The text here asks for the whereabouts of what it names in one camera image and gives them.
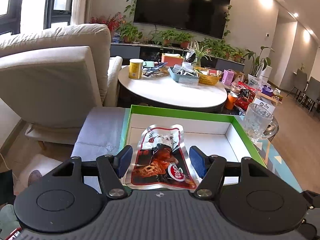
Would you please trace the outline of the red silver meat snack packet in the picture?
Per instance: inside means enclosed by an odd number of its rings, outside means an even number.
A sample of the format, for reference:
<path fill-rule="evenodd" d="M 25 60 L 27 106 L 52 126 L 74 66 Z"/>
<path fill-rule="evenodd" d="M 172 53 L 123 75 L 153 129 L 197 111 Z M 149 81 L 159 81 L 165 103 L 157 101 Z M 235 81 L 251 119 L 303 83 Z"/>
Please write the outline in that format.
<path fill-rule="evenodd" d="M 189 190 L 199 185 L 184 143 L 183 126 L 151 125 L 134 151 L 124 183 L 137 190 Z"/>

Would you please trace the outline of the light blue table mat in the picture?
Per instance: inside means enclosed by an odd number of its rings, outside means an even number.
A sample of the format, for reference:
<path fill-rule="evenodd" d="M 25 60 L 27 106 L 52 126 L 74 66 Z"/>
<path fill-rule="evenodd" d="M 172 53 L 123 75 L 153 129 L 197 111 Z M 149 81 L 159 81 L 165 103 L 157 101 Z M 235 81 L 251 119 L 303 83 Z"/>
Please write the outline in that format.
<path fill-rule="evenodd" d="M 255 144 L 266 167 L 298 192 L 302 192 L 298 181 L 290 168 L 268 139 L 261 139 Z"/>

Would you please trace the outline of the clear glass beer mug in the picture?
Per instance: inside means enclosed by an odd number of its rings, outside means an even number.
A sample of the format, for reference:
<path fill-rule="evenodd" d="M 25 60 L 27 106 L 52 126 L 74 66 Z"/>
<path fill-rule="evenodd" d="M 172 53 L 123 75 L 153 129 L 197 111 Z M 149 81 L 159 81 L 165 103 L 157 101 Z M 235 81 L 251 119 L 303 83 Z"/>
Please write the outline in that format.
<path fill-rule="evenodd" d="M 256 103 L 250 103 L 247 107 L 242 127 L 254 144 L 259 139 L 273 139 L 279 131 L 279 124 L 273 114 Z"/>

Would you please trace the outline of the orange cup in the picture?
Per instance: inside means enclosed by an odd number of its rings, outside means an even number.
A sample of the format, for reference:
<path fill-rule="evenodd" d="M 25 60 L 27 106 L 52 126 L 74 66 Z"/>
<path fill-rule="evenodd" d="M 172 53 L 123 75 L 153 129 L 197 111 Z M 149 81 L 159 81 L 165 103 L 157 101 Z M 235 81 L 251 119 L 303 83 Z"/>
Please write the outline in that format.
<path fill-rule="evenodd" d="M 235 94 L 234 92 L 228 93 L 227 100 L 225 102 L 225 108 L 227 110 L 232 110 L 237 98 L 238 98 L 238 95 Z"/>

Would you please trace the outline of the red snack bag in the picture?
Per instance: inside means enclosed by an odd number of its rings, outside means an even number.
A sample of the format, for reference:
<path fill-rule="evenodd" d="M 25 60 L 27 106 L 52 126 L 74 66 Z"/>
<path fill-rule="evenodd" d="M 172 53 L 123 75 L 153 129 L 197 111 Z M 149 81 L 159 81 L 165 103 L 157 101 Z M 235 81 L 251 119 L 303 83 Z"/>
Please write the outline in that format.
<path fill-rule="evenodd" d="M 240 107 L 242 110 L 247 111 L 249 104 L 252 103 L 255 98 L 255 92 L 257 90 L 242 82 L 238 82 L 238 85 L 240 86 L 240 93 L 238 94 L 235 105 Z"/>

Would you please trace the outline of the yellow woven basket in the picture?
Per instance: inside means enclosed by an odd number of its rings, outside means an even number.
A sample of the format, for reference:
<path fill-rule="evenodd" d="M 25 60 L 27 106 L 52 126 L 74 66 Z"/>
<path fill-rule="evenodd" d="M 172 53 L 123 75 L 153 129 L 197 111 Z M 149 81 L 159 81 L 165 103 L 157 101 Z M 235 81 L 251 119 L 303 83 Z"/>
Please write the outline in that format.
<path fill-rule="evenodd" d="M 203 85 L 216 85 L 221 79 L 221 73 L 218 70 L 202 67 L 194 67 L 199 76 L 199 83 Z"/>

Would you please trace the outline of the round white coffee table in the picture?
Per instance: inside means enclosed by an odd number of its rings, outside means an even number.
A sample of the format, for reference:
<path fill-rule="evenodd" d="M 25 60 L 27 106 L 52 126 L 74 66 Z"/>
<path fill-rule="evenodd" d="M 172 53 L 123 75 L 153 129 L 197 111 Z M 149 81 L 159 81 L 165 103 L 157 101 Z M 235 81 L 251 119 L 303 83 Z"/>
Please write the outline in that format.
<path fill-rule="evenodd" d="M 189 86 L 176 83 L 167 73 L 133 80 L 129 78 L 129 68 L 124 67 L 118 74 L 118 81 L 118 106 L 123 107 L 147 105 L 219 113 L 227 99 L 227 92 L 221 83 Z"/>

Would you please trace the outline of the blue plastic basket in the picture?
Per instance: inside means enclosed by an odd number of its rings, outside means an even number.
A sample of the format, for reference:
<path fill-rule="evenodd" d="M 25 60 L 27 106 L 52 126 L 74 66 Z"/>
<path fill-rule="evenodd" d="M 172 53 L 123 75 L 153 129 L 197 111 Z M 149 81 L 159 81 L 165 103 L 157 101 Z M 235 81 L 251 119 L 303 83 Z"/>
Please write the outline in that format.
<path fill-rule="evenodd" d="M 172 67 L 168 68 L 168 72 L 169 72 L 171 78 L 176 83 L 182 83 L 182 84 L 185 84 L 185 85 L 192 85 L 192 86 L 195 86 L 195 85 L 197 85 L 199 83 L 199 77 L 191 76 L 191 75 L 176 74 L 176 73 L 174 73 Z"/>

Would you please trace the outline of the pink small box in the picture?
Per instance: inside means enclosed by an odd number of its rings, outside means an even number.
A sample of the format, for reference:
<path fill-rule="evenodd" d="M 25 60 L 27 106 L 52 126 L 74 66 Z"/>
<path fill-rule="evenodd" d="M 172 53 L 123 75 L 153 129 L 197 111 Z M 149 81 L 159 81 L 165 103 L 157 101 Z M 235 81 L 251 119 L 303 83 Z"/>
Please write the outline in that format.
<path fill-rule="evenodd" d="M 231 69 L 225 69 L 223 71 L 222 83 L 226 86 L 230 86 L 233 81 L 235 72 Z"/>

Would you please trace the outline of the cream fabric sofa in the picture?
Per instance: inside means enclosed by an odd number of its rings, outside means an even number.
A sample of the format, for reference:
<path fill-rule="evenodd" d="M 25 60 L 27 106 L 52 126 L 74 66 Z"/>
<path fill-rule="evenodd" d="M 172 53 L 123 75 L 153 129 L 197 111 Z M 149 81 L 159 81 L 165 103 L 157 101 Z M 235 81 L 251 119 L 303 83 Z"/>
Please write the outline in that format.
<path fill-rule="evenodd" d="M 121 57 L 104 24 L 79 24 L 1 40 L 1 99 L 40 144 L 72 145 L 94 107 L 114 107 Z"/>

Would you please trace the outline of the tall green floor plant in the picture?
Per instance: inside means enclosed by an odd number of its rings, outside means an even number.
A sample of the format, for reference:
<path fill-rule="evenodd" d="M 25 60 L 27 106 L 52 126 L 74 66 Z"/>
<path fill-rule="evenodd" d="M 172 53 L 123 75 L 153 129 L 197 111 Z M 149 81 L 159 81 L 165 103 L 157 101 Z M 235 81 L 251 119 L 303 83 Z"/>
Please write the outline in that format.
<path fill-rule="evenodd" d="M 250 70 L 250 74 L 252 76 L 257 77 L 259 71 L 265 70 L 267 66 L 271 65 L 271 59 L 269 57 L 261 57 L 263 51 L 265 49 L 269 49 L 271 52 L 274 52 L 274 49 L 271 47 L 266 47 L 266 46 L 261 46 L 260 47 L 260 53 L 257 54 L 256 52 L 249 50 L 249 49 L 245 49 L 246 54 L 244 55 L 244 57 L 247 57 L 249 60 L 252 60 L 252 66 L 251 66 L 251 70 Z"/>

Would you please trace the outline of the orange tissue box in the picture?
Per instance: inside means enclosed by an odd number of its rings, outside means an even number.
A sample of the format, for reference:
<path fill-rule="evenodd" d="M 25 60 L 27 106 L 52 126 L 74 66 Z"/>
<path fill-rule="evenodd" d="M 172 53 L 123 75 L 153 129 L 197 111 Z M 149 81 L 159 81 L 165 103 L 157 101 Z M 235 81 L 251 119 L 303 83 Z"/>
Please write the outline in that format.
<path fill-rule="evenodd" d="M 184 57 L 182 57 L 180 54 L 163 53 L 161 63 L 163 62 L 167 63 L 167 67 L 173 67 L 176 64 L 181 65 L 182 62 L 184 62 Z"/>

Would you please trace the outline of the grey dining chair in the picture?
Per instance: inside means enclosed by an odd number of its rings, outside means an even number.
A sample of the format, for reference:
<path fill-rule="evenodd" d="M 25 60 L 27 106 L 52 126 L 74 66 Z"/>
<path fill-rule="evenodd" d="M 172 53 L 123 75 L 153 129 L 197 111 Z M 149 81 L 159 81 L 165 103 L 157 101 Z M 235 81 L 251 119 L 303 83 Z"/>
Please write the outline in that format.
<path fill-rule="evenodd" d="M 296 89 L 296 93 L 294 98 L 296 98 L 296 100 L 299 100 L 299 97 L 305 92 L 306 86 L 308 83 L 308 76 L 305 72 L 303 72 L 300 69 L 297 69 L 296 75 L 293 79 L 293 87 L 292 89 L 289 91 L 289 93 L 287 94 L 287 96 L 289 96 L 289 94 L 291 94 L 291 92 Z"/>

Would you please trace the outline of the red flower arrangement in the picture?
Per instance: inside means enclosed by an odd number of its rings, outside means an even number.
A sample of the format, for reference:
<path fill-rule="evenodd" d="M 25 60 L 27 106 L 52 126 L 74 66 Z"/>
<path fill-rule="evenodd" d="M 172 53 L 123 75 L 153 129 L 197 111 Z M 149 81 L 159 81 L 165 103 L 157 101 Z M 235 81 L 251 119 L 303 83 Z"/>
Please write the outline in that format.
<path fill-rule="evenodd" d="M 104 24 L 108 27 L 110 31 L 116 31 L 120 24 L 123 22 L 123 16 L 121 12 L 117 12 L 114 15 L 109 15 L 108 17 L 100 16 L 100 17 L 91 17 L 91 24 Z"/>

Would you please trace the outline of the black wall television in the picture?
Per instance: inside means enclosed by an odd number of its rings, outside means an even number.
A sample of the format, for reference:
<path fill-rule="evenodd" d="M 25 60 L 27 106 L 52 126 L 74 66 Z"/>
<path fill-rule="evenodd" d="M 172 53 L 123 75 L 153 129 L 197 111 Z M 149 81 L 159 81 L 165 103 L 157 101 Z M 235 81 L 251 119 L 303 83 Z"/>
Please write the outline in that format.
<path fill-rule="evenodd" d="M 137 0 L 134 21 L 222 38 L 231 0 Z"/>

